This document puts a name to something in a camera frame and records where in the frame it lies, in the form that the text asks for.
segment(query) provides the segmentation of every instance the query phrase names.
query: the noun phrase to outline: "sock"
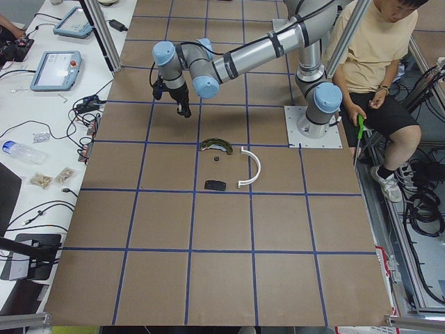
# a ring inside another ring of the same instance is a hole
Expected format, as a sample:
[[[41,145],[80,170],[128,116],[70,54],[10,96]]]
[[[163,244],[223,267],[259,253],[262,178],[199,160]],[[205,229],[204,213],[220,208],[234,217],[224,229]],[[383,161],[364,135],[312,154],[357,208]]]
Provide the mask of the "sock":
[[[383,165],[381,165],[377,170],[377,175],[380,176],[382,179],[387,179],[391,174],[394,174],[394,170],[386,169],[385,167],[383,167]]]

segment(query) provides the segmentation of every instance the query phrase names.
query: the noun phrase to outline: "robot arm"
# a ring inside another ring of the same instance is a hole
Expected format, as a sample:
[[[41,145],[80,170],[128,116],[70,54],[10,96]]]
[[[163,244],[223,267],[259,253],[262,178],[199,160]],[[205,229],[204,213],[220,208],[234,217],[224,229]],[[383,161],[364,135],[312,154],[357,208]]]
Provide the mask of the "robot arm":
[[[159,77],[154,96],[161,98],[163,91],[178,103],[178,113],[190,117],[188,88],[183,70],[189,70],[195,92],[203,99],[215,97],[221,84],[237,78],[255,67],[287,52],[300,50],[296,82],[308,101],[306,116],[309,125],[303,125],[305,135],[319,137],[318,132],[329,123],[341,103],[340,90],[325,82],[324,65],[318,41],[334,24],[337,16],[336,0],[284,0],[288,22],[279,31],[270,31],[264,37],[228,51],[214,60],[211,43],[204,38],[196,42],[173,45],[162,41],[153,48]]]

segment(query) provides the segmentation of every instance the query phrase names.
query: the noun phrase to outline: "person's arm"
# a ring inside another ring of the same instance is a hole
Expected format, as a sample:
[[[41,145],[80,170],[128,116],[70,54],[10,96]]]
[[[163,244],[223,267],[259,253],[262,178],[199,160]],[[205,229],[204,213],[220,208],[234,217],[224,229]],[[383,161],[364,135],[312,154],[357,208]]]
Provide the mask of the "person's arm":
[[[400,60],[396,59],[386,67],[385,77],[380,83],[380,87],[387,87],[387,89],[391,87],[392,82],[394,81],[398,73],[399,63]],[[375,92],[373,100],[369,102],[369,106],[372,109],[379,109],[382,106],[383,102],[385,101],[385,97],[389,94],[389,91],[387,89],[380,88]]]
[[[360,106],[356,105],[350,98],[348,86],[346,84],[345,75],[343,73],[343,64],[340,64],[336,69],[334,76],[332,77],[332,83],[338,86],[343,95],[343,105],[348,112],[349,119],[357,126],[357,117],[362,115],[363,119],[366,119],[366,113]]]
[[[11,33],[13,33],[13,35],[16,39],[23,37],[25,34],[25,32],[23,30],[17,28],[14,24],[11,23],[11,21],[9,19],[4,17],[3,15],[0,15],[0,26],[4,26]]]

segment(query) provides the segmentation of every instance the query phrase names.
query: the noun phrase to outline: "beige t-shirt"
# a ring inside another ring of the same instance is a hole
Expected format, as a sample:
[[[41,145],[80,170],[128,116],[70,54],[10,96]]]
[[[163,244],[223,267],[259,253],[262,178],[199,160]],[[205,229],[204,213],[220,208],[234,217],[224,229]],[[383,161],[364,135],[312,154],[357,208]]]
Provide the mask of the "beige t-shirt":
[[[330,45],[323,57],[325,64],[343,33],[354,10],[357,0],[348,4],[338,18],[332,32]],[[362,18],[347,52],[342,56],[343,73],[350,92],[365,93],[376,91],[385,77],[386,67],[408,53],[408,43],[418,13],[415,10],[396,23],[385,22],[380,11],[371,2]]]

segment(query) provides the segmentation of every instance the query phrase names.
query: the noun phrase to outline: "brown table surface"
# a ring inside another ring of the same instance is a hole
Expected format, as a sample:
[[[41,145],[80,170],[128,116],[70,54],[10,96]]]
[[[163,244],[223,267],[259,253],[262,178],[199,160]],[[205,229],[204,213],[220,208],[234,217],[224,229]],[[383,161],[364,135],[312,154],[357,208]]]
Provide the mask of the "brown table surface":
[[[281,1],[138,2],[46,304],[54,325],[366,326],[391,313],[348,148],[288,148],[283,106],[304,102],[296,52],[211,100],[191,89],[189,119],[151,95],[158,41],[228,51],[278,17]],[[210,137],[233,155],[200,152]],[[237,189],[256,173],[242,145],[262,171]]]
[[[445,57],[445,2],[429,0],[419,9],[419,19],[412,34],[412,42],[419,54],[416,60],[422,71],[435,66],[439,57]],[[445,106],[445,83],[437,85],[437,96]]]

